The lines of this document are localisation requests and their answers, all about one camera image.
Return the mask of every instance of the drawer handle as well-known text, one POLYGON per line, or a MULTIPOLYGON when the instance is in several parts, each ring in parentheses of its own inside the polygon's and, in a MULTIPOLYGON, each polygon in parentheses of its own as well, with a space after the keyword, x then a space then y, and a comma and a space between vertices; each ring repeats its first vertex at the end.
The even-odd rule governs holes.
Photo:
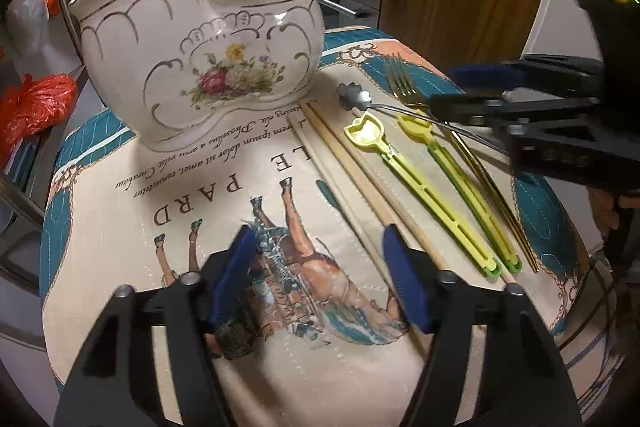
POLYGON ((364 17, 369 17, 369 12, 356 12, 355 10, 351 10, 346 6, 341 5, 340 3, 335 3, 335 1, 331 0, 316 0, 320 4, 324 4, 324 6, 328 6, 334 10, 337 10, 341 14, 345 16, 353 17, 353 19, 363 19, 364 17))

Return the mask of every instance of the yellow utensil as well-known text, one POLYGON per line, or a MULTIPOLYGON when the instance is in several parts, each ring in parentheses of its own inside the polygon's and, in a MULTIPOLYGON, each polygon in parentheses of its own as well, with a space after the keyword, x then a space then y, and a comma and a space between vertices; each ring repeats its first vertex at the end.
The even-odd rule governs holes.
POLYGON ((482 230, 489 238, 492 247, 497 252, 498 257, 505 264, 511 273, 518 273, 522 270, 522 262, 511 242, 502 232, 499 221, 496 219, 491 207, 478 192, 476 186, 471 183, 460 164, 452 157, 449 150, 438 143, 433 133, 431 133, 431 122, 409 115, 398 115, 400 128, 409 137, 427 145, 427 149, 433 159, 440 165, 449 180, 456 187, 463 200, 474 213, 476 220, 480 223, 482 230))
POLYGON ((350 126, 344 128, 344 132, 357 147, 374 149, 380 153, 384 162, 449 230, 485 276, 494 278, 500 275, 500 264, 494 258, 491 248, 464 219, 456 216, 455 211, 438 194, 431 182, 385 141, 385 128, 378 118, 365 112, 361 117, 353 120, 350 126))

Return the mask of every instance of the silver fork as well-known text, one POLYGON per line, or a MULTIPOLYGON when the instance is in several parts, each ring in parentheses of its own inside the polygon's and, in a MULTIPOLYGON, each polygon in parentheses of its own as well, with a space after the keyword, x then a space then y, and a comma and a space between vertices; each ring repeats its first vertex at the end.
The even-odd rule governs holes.
MULTIPOLYGON (((385 67, 386 80, 389 83, 393 96, 409 108, 420 108, 428 113, 429 107, 427 104, 427 98, 415 89, 414 80, 406 70, 400 54, 397 56, 393 55, 391 59, 385 59, 383 64, 385 67)), ((522 248, 531 269, 534 272, 538 272, 540 269, 538 267, 536 255, 533 253, 533 250, 527 241, 527 236, 524 234, 522 226, 514 216, 513 211, 511 211, 511 208, 504 199, 504 196, 502 196, 502 193, 495 184, 494 179, 491 178, 484 168, 484 165, 482 165, 480 160, 478 160, 475 153, 467 147, 465 142, 462 140, 462 137, 456 131, 449 130, 448 135, 450 137, 451 145, 456 149, 456 151, 458 151, 459 155, 462 156, 473 174, 476 175, 476 178, 478 178, 482 187, 484 187, 496 208, 500 211, 502 218, 507 222, 508 227, 520 245, 520 248, 522 248)))

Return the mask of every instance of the tablecloth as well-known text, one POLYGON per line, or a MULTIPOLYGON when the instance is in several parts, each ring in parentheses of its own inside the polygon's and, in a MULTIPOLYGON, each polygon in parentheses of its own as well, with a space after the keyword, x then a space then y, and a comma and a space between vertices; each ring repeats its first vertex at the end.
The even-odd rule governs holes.
MULTIPOLYGON (((340 82, 361 84, 376 102, 398 104, 386 94, 383 73, 383 58, 392 53, 402 55, 426 96, 459 91, 395 39, 379 30, 353 27, 325 34, 324 53, 307 97, 319 100, 340 125, 353 118, 337 103, 340 82)), ((109 110, 66 139, 56 162, 40 255, 44 332, 61 383, 116 286, 130 283, 142 291, 167 284, 228 247, 239 227, 248 223, 257 233, 261 253, 245 290, 250 306, 220 332, 226 347, 218 349, 225 357, 214 361, 239 425, 398 424, 428 339, 415 343, 406 334, 408 325, 388 281, 342 218, 287 115, 313 135, 298 105, 289 104, 268 112, 232 112, 196 144, 170 154, 146 150, 109 110), (289 243, 281 241, 283 237, 289 243), (189 252, 189 245, 195 245, 195 251, 189 252), (335 277, 353 299, 334 295, 335 284, 324 290, 320 283, 311 291, 300 289, 296 278, 304 268, 295 252, 303 248, 331 260, 335 277), (286 273, 269 261, 278 255, 289 264, 286 273)), ((405 137, 392 118, 381 118, 389 139, 475 224, 426 147, 405 137)), ((379 244, 382 226, 362 195, 318 137, 312 142, 379 244)), ((551 333, 560 338, 570 328, 568 311, 588 262, 580 238, 544 178, 514 175, 507 158, 468 144, 513 205, 542 262, 542 271, 533 274, 520 252, 525 267, 516 279, 551 333)), ((480 276, 379 158, 363 158, 406 203, 463 279, 496 289, 504 285, 480 276)), ((598 315, 562 353, 584 415, 602 400, 620 363, 609 356, 608 320, 598 315)), ((474 338, 472 350, 459 419, 469 417, 475 403, 481 338, 474 338)), ((161 328, 154 331, 154 353, 164 413, 179 422, 161 328)))

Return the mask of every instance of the wooden chopstick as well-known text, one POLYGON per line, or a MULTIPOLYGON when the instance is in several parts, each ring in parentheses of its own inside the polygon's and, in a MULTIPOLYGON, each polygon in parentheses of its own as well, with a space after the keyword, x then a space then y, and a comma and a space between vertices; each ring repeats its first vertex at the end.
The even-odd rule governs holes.
POLYGON ((429 254, 429 257, 436 267, 440 270, 450 269, 449 264, 442 254, 439 253, 433 243, 431 243, 431 240, 420 228, 415 219, 407 212, 400 200, 391 194, 366 163, 362 162, 356 155, 351 154, 350 149, 353 146, 348 142, 347 137, 341 133, 332 131, 331 128, 327 126, 326 121, 322 120, 320 116, 322 110, 318 109, 318 105, 315 102, 309 102, 308 104, 302 103, 300 104, 300 108, 309 123, 334 153, 338 162, 340 162, 344 170, 353 180, 382 224, 386 227, 387 225, 398 222, 387 210, 386 203, 388 202, 409 232, 414 235, 422 249, 429 254))
POLYGON ((357 214, 349 204, 347 198, 345 198, 342 192, 340 191, 340 188, 335 182, 334 177, 331 176, 329 169, 327 169, 324 162, 322 162, 320 155, 316 152, 313 146, 311 146, 308 136, 306 136, 305 130, 303 130, 300 127, 300 125, 291 118, 290 115, 287 115, 287 121, 290 123, 291 129, 293 130, 294 134, 298 137, 301 144, 305 147, 306 153, 311 158, 311 162, 314 163, 314 165, 316 166, 316 169, 318 169, 320 176, 324 178, 324 181, 331 189, 331 192, 334 194, 334 197, 338 202, 338 205, 340 205, 340 208, 342 209, 344 216, 349 221, 349 224, 353 229, 353 232, 357 235, 362 246, 369 254, 369 257, 371 258, 373 263, 376 265, 378 272, 380 273, 382 278, 385 280, 386 284, 389 287, 393 287, 393 281, 389 274, 389 270, 386 267, 386 263, 384 259, 382 259, 382 256, 380 255, 378 248, 373 243, 373 241, 371 240, 367 232, 364 230, 364 227, 362 226, 360 220, 358 219, 357 214))

